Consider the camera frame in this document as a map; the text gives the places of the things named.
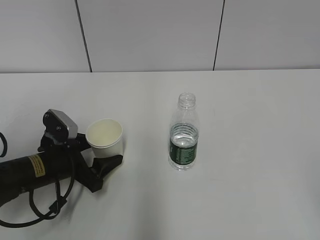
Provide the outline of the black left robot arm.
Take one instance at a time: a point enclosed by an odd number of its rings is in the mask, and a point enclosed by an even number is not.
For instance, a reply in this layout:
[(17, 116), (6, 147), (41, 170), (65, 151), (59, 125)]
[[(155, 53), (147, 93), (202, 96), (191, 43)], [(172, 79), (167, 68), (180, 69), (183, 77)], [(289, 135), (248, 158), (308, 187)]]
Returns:
[(123, 156), (117, 154), (93, 159), (88, 166), (82, 151), (90, 148), (84, 134), (62, 144), (43, 136), (39, 153), (0, 164), (0, 204), (4, 205), (24, 192), (29, 192), (55, 180), (74, 179), (95, 193), (102, 189), (104, 178), (122, 164)]

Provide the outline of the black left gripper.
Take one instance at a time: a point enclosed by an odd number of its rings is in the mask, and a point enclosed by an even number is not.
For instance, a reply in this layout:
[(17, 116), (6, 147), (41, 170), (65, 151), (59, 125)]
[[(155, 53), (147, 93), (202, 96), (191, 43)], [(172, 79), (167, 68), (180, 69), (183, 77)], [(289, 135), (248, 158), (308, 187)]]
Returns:
[(110, 172), (120, 166), (123, 155), (118, 154), (105, 158), (94, 158), (92, 167), (86, 163), (82, 152), (90, 149), (91, 145), (86, 135), (78, 133), (75, 139), (63, 145), (54, 145), (48, 137), (41, 138), (39, 151), (45, 168), (45, 176), (63, 180), (73, 177), (92, 193), (102, 189), (103, 180)]

